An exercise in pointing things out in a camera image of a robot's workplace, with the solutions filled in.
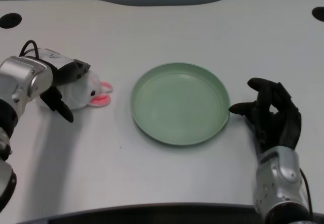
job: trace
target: black hole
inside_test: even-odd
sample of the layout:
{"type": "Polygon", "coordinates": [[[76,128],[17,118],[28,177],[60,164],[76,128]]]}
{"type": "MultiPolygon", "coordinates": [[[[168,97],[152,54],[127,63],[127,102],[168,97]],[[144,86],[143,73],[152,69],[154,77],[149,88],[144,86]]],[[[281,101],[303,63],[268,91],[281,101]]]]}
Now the black hole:
{"type": "Polygon", "coordinates": [[[21,16],[18,13],[8,13],[0,18],[1,28],[13,28],[21,22],[21,16]]]}
{"type": "Polygon", "coordinates": [[[324,7],[314,8],[312,11],[312,14],[313,14],[314,18],[316,18],[319,21],[324,22],[324,7]]]}

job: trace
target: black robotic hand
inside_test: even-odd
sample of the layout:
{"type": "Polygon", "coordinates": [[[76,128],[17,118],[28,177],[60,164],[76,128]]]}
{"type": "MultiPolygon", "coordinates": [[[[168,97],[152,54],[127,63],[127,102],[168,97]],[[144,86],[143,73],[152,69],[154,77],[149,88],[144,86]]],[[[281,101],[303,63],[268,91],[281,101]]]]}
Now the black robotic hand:
{"type": "Polygon", "coordinates": [[[301,130],[301,115],[284,86],[261,78],[250,79],[248,85],[258,91],[257,100],[235,104],[229,111],[245,115],[253,125],[261,153],[274,146],[295,149],[301,130]],[[278,112],[270,112],[270,105],[278,112]]]}

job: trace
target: pink bunny ear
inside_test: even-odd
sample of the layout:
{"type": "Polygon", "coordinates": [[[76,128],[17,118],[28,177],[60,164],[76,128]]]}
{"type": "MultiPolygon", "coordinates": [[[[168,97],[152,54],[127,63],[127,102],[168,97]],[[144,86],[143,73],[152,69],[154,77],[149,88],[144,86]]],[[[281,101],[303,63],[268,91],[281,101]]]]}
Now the pink bunny ear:
{"type": "Polygon", "coordinates": [[[112,92],[112,85],[110,83],[107,83],[106,81],[100,82],[101,84],[101,91],[103,93],[111,93],[112,92]]]}
{"type": "Polygon", "coordinates": [[[111,98],[108,94],[99,94],[98,96],[91,99],[88,103],[90,106],[102,107],[110,104],[111,98]]]}

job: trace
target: green plate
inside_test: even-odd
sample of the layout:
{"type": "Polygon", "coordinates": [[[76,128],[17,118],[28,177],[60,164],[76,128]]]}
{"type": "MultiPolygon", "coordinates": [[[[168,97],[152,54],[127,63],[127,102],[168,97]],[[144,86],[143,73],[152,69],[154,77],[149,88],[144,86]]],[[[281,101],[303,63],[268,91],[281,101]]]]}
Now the green plate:
{"type": "Polygon", "coordinates": [[[222,82],[190,64],[171,63],[151,69],[131,95],[132,116],[149,136],[172,145],[205,141],[225,125],[230,107],[222,82]]]}

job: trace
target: white plush toy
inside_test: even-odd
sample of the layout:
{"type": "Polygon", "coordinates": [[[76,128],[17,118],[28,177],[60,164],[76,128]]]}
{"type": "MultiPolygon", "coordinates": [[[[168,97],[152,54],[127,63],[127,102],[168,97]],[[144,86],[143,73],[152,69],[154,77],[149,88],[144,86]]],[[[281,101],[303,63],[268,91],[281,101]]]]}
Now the white plush toy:
{"type": "MultiPolygon", "coordinates": [[[[102,107],[108,105],[111,101],[108,93],[112,92],[112,86],[107,82],[100,81],[99,76],[92,71],[88,71],[75,82],[57,88],[62,94],[62,101],[71,110],[86,105],[102,107]]],[[[47,107],[40,98],[36,102],[47,107]]]]}

